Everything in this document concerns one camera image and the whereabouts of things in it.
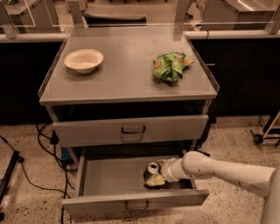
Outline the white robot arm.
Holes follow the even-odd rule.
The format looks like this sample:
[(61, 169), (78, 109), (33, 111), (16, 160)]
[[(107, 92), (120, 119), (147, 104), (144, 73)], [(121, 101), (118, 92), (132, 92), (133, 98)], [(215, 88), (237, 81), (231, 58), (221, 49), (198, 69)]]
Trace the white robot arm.
[(280, 167), (227, 162), (189, 151), (182, 158), (150, 162), (143, 174), (144, 183), (149, 187), (211, 177), (263, 197), (261, 224), (280, 224)]

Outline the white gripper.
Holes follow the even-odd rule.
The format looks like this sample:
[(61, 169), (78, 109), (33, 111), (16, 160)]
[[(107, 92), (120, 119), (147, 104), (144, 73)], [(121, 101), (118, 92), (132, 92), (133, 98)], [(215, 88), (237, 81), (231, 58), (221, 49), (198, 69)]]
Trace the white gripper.
[(186, 174), (182, 165), (182, 158), (170, 158), (170, 159), (159, 159), (158, 164), (162, 165), (161, 167), (161, 176), (160, 174), (154, 174), (149, 177), (145, 184), (147, 186), (162, 186), (167, 182), (178, 182), (181, 179), (186, 179)]

